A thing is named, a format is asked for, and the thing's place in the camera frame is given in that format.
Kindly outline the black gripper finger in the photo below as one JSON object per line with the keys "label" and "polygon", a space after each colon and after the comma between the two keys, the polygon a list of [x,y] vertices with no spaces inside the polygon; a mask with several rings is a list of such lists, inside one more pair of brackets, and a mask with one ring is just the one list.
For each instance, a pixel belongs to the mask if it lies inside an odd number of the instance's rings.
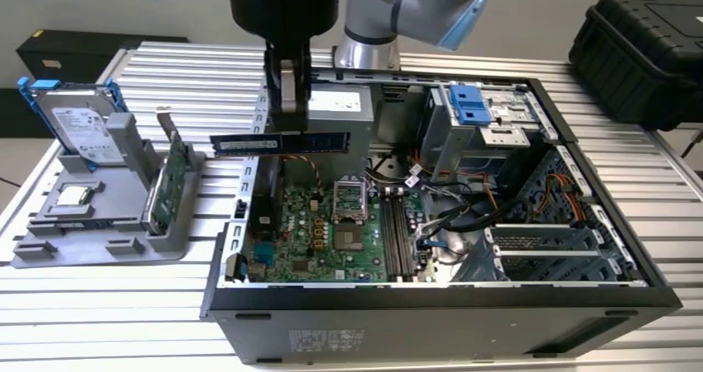
{"label": "black gripper finger", "polygon": [[267,67],[270,118],[282,133],[308,129],[310,71],[300,58],[274,60]]}

